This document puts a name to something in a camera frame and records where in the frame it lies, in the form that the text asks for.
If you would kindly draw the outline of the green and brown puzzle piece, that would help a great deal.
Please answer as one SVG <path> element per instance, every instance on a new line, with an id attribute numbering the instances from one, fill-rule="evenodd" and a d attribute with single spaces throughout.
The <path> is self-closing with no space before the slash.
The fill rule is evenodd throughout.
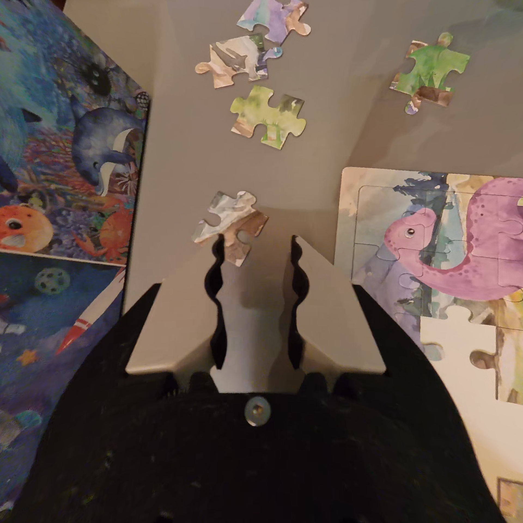
<path id="1" fill-rule="evenodd" d="M 451 72 L 462 74 L 470 61 L 470 56 L 449 48 L 454 36 L 449 32 L 439 35 L 434 44 L 413 40 L 406 58 L 415 61 L 409 73 L 396 73 L 390 89 L 409 95 L 404 111 L 415 115 L 423 101 L 440 107 L 448 107 L 454 96 L 454 88 L 446 85 Z"/>

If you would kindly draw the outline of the printed jigsaw puzzle box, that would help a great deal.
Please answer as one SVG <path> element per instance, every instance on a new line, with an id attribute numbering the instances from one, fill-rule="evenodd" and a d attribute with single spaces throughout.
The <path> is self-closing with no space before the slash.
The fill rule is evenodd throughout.
<path id="1" fill-rule="evenodd" d="M 150 98 L 52 1 L 1 1 L 1 519 L 119 320 Z"/>

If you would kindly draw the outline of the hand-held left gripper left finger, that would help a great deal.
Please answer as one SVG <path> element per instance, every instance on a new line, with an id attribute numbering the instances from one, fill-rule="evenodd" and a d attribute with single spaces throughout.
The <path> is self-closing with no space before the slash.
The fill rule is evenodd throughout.
<path id="1" fill-rule="evenodd" d="M 129 375 L 171 373 L 188 385 L 194 373 L 218 366 L 217 333 L 223 318 L 221 289 L 224 238 L 214 236 L 160 284 L 126 366 Z"/>

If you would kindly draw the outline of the purple puzzle piece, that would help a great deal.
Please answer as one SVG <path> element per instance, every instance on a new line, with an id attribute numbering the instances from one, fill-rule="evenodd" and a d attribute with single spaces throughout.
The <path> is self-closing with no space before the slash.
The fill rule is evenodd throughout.
<path id="1" fill-rule="evenodd" d="M 252 1 L 236 24 L 248 31 L 264 26 L 268 29 L 265 38 L 282 44 L 292 30 L 301 36 L 310 34 L 311 27 L 300 21 L 308 7 L 303 1 Z"/>

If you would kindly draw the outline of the brown and grey puzzle piece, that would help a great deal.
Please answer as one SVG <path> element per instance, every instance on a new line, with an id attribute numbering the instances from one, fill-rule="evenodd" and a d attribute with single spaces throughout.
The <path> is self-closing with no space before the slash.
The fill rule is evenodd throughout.
<path id="1" fill-rule="evenodd" d="M 254 208 L 256 197 L 248 191 L 239 191 L 235 197 L 218 191 L 208 212 L 219 217 L 216 226 L 206 220 L 199 221 L 192 235 L 193 242 L 203 245 L 217 235 L 224 237 L 225 260 L 237 267 L 243 265 L 251 247 L 238 237 L 240 232 L 258 236 L 268 221 L 268 216 Z"/>

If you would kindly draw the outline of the dinosaur jigsaw puzzle board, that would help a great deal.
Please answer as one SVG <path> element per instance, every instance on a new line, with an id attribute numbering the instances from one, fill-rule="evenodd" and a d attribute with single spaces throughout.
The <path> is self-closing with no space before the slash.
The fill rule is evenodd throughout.
<path id="1" fill-rule="evenodd" d="M 346 167 L 334 264 L 422 350 L 522 522 L 522 179 Z"/>

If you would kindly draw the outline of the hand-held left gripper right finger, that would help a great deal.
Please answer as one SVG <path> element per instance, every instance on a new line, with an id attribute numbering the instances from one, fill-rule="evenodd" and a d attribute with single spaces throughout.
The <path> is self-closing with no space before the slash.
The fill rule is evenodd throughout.
<path id="1" fill-rule="evenodd" d="M 292 367 L 334 385 L 344 373 L 383 375 L 386 366 L 349 277 L 298 235 L 291 237 L 288 334 Z"/>

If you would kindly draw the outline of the light green puzzle piece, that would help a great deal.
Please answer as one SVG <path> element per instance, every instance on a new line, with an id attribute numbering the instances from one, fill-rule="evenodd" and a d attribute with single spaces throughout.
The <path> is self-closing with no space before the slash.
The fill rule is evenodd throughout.
<path id="1" fill-rule="evenodd" d="M 280 150 L 289 134 L 300 136 L 305 129 L 306 120 L 298 117 L 304 101 L 283 95 L 278 106 L 271 107 L 272 96 L 272 89 L 254 86 L 247 98 L 236 97 L 230 107 L 230 112 L 237 115 L 231 131 L 251 138 L 255 128 L 263 125 L 266 131 L 261 142 Z"/>

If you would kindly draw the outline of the grey and tan puzzle piece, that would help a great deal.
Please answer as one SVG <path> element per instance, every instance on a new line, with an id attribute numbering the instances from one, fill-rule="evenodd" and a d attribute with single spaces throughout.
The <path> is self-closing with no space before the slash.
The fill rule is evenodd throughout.
<path id="1" fill-rule="evenodd" d="M 282 47 L 265 49 L 261 33 L 235 37 L 209 45 L 210 60 L 198 63 L 197 74 L 207 72 L 213 75 L 215 89 L 234 85 L 233 77 L 247 74 L 250 82 L 268 78 L 267 60 L 282 56 Z"/>

